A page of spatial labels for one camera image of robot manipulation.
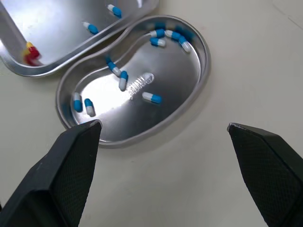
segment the metal tray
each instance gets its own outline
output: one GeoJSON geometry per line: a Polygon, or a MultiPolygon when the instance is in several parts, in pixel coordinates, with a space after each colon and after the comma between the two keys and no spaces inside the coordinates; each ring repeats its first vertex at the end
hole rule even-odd
{"type": "Polygon", "coordinates": [[[100,145],[120,147],[132,144],[161,129],[186,110],[206,83],[210,53],[200,33],[187,22],[172,16],[144,18],[107,48],[75,63],[63,76],[56,92],[56,109],[66,128],[99,119],[102,122],[100,145]],[[158,27],[177,30],[192,45],[190,54],[178,42],[166,39],[166,47],[152,46],[150,31],[158,27]],[[127,71],[126,91],[118,88],[119,78],[109,70],[106,58],[127,71]],[[154,75],[145,83],[141,75],[154,75]],[[146,102],[142,92],[160,95],[160,105],[146,102]],[[96,116],[74,111],[72,94],[90,98],[96,116]]]}
{"type": "Polygon", "coordinates": [[[27,77],[54,74],[85,52],[150,13],[159,0],[2,0],[0,1],[0,56],[14,73],[27,77]],[[118,6],[122,19],[111,14],[118,6]],[[95,36],[83,26],[99,29],[95,36]],[[21,57],[26,42],[40,51],[41,66],[31,67],[21,57]]]}

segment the red and yellow capsule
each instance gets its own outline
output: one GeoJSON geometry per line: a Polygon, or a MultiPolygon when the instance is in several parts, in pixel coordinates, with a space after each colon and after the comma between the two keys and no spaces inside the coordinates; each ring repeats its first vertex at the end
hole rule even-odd
{"type": "Polygon", "coordinates": [[[30,66],[38,66],[35,59],[32,57],[31,52],[28,49],[25,49],[22,52],[23,61],[30,66]]]}
{"type": "Polygon", "coordinates": [[[37,48],[35,48],[35,46],[31,43],[31,42],[27,42],[27,49],[30,52],[30,55],[33,59],[39,57],[40,53],[37,50],[37,48]]]}

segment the tray rim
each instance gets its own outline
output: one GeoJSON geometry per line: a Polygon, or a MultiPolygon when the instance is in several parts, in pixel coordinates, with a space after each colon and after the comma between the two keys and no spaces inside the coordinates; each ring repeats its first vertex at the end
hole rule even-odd
{"type": "Polygon", "coordinates": [[[163,121],[161,121],[160,123],[156,124],[155,126],[153,126],[152,128],[138,134],[135,135],[133,137],[130,137],[126,140],[121,140],[121,141],[115,141],[115,142],[104,142],[102,140],[99,140],[99,147],[101,148],[122,148],[122,147],[127,147],[130,145],[133,145],[141,140],[144,140],[152,135],[155,135],[156,133],[158,133],[159,131],[161,131],[162,129],[164,129],[165,127],[167,127],[168,125],[170,125],[172,122],[174,122],[176,119],[178,119],[191,105],[192,103],[196,100],[196,98],[198,97],[198,95],[202,92],[202,90],[204,89],[209,75],[210,75],[210,71],[211,71],[211,55],[210,55],[210,50],[209,47],[205,41],[205,39],[203,38],[203,36],[200,34],[200,32],[194,28],[191,24],[189,24],[188,22],[184,21],[183,19],[180,19],[178,17],[175,16],[171,16],[171,15],[155,15],[155,16],[150,16],[150,17],[144,17],[141,20],[137,21],[136,23],[134,23],[132,26],[128,27],[122,34],[121,36],[116,39],[113,43],[111,43],[109,46],[105,47],[104,49],[93,53],[85,58],[82,58],[81,60],[77,61],[76,63],[74,63],[67,71],[66,73],[63,75],[63,77],[61,78],[57,90],[56,90],[56,98],[55,98],[55,107],[56,107],[56,111],[57,111],[57,115],[61,121],[61,123],[63,124],[63,126],[66,129],[71,128],[71,126],[68,124],[68,122],[65,120],[65,118],[63,117],[63,114],[58,106],[59,104],[59,97],[60,97],[60,91],[61,91],[61,87],[62,87],[62,83],[65,80],[65,78],[69,75],[69,73],[73,70],[73,68],[75,68],[78,64],[82,63],[83,61],[86,61],[90,58],[93,58],[97,55],[100,55],[108,50],[110,50],[112,47],[114,47],[116,44],[120,43],[125,36],[127,36],[131,30],[137,26],[139,23],[145,21],[145,20],[149,20],[149,19],[153,19],[153,18],[158,18],[158,17],[164,17],[164,18],[171,18],[171,19],[176,19],[182,23],[184,23],[185,25],[187,25],[188,27],[190,27],[191,29],[193,29],[193,31],[196,32],[197,36],[199,37],[199,39],[201,40],[204,50],[205,50],[205,70],[203,72],[203,75],[201,77],[201,79],[199,80],[199,82],[197,83],[197,85],[195,86],[195,88],[193,89],[192,93],[189,95],[189,97],[184,101],[184,103],[182,105],[180,105],[178,107],[178,109],[176,109],[171,115],[169,115],[167,118],[165,118],[163,121]]]}
{"type": "Polygon", "coordinates": [[[68,54],[65,56],[59,58],[58,60],[47,64],[43,66],[33,67],[28,65],[20,64],[19,62],[15,61],[15,59],[10,55],[2,41],[0,40],[0,59],[4,63],[4,65],[12,72],[14,72],[17,75],[23,76],[23,77],[46,77],[53,75],[57,73],[59,70],[67,68],[72,63],[75,63],[74,61],[80,58],[83,54],[85,54],[87,51],[91,50],[92,48],[96,47],[97,45],[101,44],[102,42],[106,41],[110,37],[114,36],[115,34],[121,32],[122,30],[129,27],[132,23],[138,21],[140,18],[144,17],[145,15],[151,13],[153,10],[157,8],[159,4],[159,0],[150,0],[148,3],[143,5],[142,8],[139,8],[139,10],[134,13],[130,14],[125,18],[122,18],[121,20],[116,21],[109,27],[105,28],[103,31],[101,31],[99,34],[91,37],[90,39],[82,42],[79,46],[76,46],[73,50],[71,50],[68,54]],[[107,30],[113,29],[113,32],[110,32],[109,34],[104,33],[107,30]],[[73,54],[81,47],[85,46],[88,42],[97,39],[92,45],[88,45],[84,50],[78,51],[76,54],[73,54]],[[67,58],[67,60],[61,62],[58,64],[57,62],[61,60],[62,58],[67,58]],[[31,72],[33,70],[37,70],[36,74],[30,74],[28,72],[31,72]]]}

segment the capsule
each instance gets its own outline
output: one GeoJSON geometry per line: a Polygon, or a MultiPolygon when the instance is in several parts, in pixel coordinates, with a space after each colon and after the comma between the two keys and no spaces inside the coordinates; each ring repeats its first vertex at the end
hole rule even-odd
{"type": "Polygon", "coordinates": [[[86,108],[86,113],[90,116],[93,117],[95,116],[95,110],[94,110],[94,105],[92,101],[89,98],[86,98],[84,100],[85,108],[86,108]]]}
{"type": "Polygon", "coordinates": [[[157,29],[155,31],[151,31],[150,35],[156,38],[163,38],[165,36],[165,31],[164,29],[157,29]]]}
{"type": "Polygon", "coordinates": [[[39,63],[35,59],[33,59],[30,54],[23,56],[23,61],[30,66],[38,66],[39,63]]]}
{"type": "Polygon", "coordinates": [[[119,18],[122,17],[121,9],[119,9],[118,7],[113,6],[112,4],[109,4],[109,5],[107,6],[107,8],[108,8],[110,11],[112,11],[113,14],[114,14],[115,16],[117,16],[117,17],[119,17],[119,18]]]}
{"type": "Polygon", "coordinates": [[[181,46],[183,47],[183,49],[189,53],[191,51],[191,47],[190,47],[190,44],[189,42],[186,40],[185,37],[181,36],[179,38],[179,43],[181,44],[181,46]]]}
{"type": "Polygon", "coordinates": [[[81,96],[79,93],[74,93],[74,110],[81,113],[83,111],[81,96]]]}
{"type": "Polygon", "coordinates": [[[173,32],[170,30],[166,30],[165,31],[165,35],[173,40],[179,41],[179,38],[181,37],[181,35],[178,32],[173,32]]]}
{"type": "Polygon", "coordinates": [[[158,103],[159,104],[159,103],[162,102],[162,98],[160,96],[153,95],[153,94],[148,93],[148,92],[143,92],[142,97],[146,100],[152,101],[153,103],[158,103]]]}
{"type": "Polygon", "coordinates": [[[161,46],[165,47],[166,42],[163,39],[158,39],[158,38],[150,38],[150,42],[153,46],[161,46]]]}
{"type": "Polygon", "coordinates": [[[118,77],[121,75],[120,69],[111,61],[108,64],[109,69],[118,77]]]}
{"type": "Polygon", "coordinates": [[[30,56],[35,59],[37,57],[39,57],[40,53],[37,50],[37,48],[35,48],[35,46],[31,43],[31,42],[27,42],[27,49],[30,52],[30,56]]]}
{"type": "Polygon", "coordinates": [[[96,26],[88,23],[88,22],[83,22],[84,27],[86,27],[86,29],[88,29],[90,31],[90,33],[92,33],[93,35],[96,35],[99,33],[98,29],[96,26]]]}
{"type": "Polygon", "coordinates": [[[120,81],[119,81],[119,88],[121,91],[124,91],[126,89],[126,84],[128,80],[127,72],[122,71],[120,75],[120,81]]]}

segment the blue and white capsule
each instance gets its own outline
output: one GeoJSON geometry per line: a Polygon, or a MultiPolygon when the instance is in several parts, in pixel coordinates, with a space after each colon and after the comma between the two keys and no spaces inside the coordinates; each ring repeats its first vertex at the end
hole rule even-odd
{"type": "Polygon", "coordinates": [[[81,95],[77,92],[74,93],[74,110],[81,113],[83,111],[81,95]]]}
{"type": "Polygon", "coordinates": [[[170,30],[166,30],[165,31],[165,35],[173,40],[179,41],[179,38],[181,37],[181,35],[178,32],[173,32],[170,30]]]}
{"type": "Polygon", "coordinates": [[[94,110],[94,105],[92,101],[89,98],[86,98],[84,100],[85,108],[86,108],[86,113],[90,116],[93,117],[95,116],[95,110],[94,110]]]}
{"type": "Polygon", "coordinates": [[[109,11],[112,11],[113,14],[114,14],[115,16],[117,16],[117,17],[119,17],[119,18],[122,17],[122,11],[121,11],[121,9],[119,9],[118,7],[113,6],[112,4],[109,4],[109,5],[107,6],[107,8],[108,8],[109,11]]]}
{"type": "Polygon", "coordinates": [[[165,47],[166,42],[163,39],[158,39],[158,38],[150,38],[150,42],[153,46],[161,46],[165,47]]]}
{"type": "Polygon", "coordinates": [[[155,38],[163,38],[165,37],[165,31],[164,29],[157,29],[154,31],[150,32],[151,37],[155,37],[155,38]]]}
{"type": "Polygon", "coordinates": [[[120,88],[121,91],[125,91],[127,80],[128,80],[127,72],[122,71],[121,75],[120,75],[120,80],[119,80],[119,88],[120,88]]]}
{"type": "Polygon", "coordinates": [[[142,93],[142,97],[148,101],[151,101],[153,103],[161,103],[162,102],[162,98],[161,96],[157,96],[157,95],[153,95],[151,93],[148,92],[143,92],[142,93]]]}
{"type": "Polygon", "coordinates": [[[112,61],[107,63],[107,65],[117,77],[121,75],[121,70],[112,61]]]}
{"type": "Polygon", "coordinates": [[[185,37],[181,36],[181,37],[179,38],[179,43],[181,44],[181,46],[183,47],[183,49],[184,49],[187,53],[190,53],[191,47],[190,47],[190,44],[189,44],[189,42],[186,40],[185,37]]]}
{"type": "Polygon", "coordinates": [[[88,23],[88,22],[83,22],[84,27],[86,27],[87,30],[89,30],[90,33],[92,33],[93,35],[96,35],[99,33],[98,29],[96,26],[88,23]]]}

